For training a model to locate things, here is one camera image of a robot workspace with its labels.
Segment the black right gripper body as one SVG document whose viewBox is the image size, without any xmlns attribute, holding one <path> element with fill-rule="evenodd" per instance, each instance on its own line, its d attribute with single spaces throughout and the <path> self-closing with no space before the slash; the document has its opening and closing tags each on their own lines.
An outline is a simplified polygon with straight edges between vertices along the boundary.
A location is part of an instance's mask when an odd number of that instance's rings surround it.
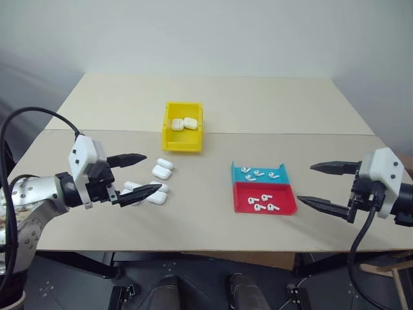
<svg viewBox="0 0 413 310">
<path fill-rule="evenodd" d="M 357 175 L 353 181 L 348 201 L 347 222 L 354 223 L 358 210 L 369 212 L 374 209 L 379 212 L 385 198 L 385 189 L 386 187 L 380 181 L 372 181 Z"/>
</svg>

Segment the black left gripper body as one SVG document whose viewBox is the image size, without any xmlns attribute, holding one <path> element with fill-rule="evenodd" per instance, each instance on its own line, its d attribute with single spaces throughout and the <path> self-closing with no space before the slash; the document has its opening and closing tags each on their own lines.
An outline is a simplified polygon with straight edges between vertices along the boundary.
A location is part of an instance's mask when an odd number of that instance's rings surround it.
<svg viewBox="0 0 413 310">
<path fill-rule="evenodd" d="M 86 189 L 92 202 L 116 202 L 117 193 L 114 187 L 115 178 L 106 161 L 89 163 L 85 174 L 88 178 Z"/>
</svg>

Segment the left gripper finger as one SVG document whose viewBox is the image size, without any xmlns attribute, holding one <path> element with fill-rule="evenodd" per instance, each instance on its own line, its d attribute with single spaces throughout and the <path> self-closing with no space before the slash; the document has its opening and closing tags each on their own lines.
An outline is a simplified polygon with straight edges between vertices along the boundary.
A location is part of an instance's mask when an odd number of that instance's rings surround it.
<svg viewBox="0 0 413 310">
<path fill-rule="evenodd" d="M 118 204 L 120 207 L 125 207 L 133 203 L 145 200 L 149 196 L 156 193 L 161 188 L 161 184 L 148 184 L 141 187 L 136 187 L 132 192 L 127 194 L 119 194 L 116 191 L 116 197 L 112 200 L 112 204 Z"/>
<path fill-rule="evenodd" d="M 115 156 L 109 156 L 107 157 L 106 162 L 108 163 L 110 168 L 114 168 L 114 167 L 124 168 L 124 167 L 135 165 L 136 163 L 139 163 L 140 161 L 143 161 L 145 159 L 147 159 L 145 155 L 130 153 L 130 154 L 119 154 Z"/>
</svg>

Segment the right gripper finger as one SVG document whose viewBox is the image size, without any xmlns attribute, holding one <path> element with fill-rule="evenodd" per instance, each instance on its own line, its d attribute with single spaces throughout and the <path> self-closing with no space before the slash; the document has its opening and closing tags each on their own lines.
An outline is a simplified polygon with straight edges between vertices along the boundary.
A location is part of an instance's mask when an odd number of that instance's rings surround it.
<svg viewBox="0 0 413 310">
<path fill-rule="evenodd" d="M 329 200 L 324 200 L 312 196 L 296 196 L 296 198 L 308 205 L 309 207 L 331 216 L 348 220 L 349 208 L 331 203 Z"/>
<path fill-rule="evenodd" d="M 343 175 L 343 174 L 356 174 L 361 166 L 361 162 L 353 161 L 328 161 L 313 164 L 310 169 L 325 174 Z"/>
</svg>

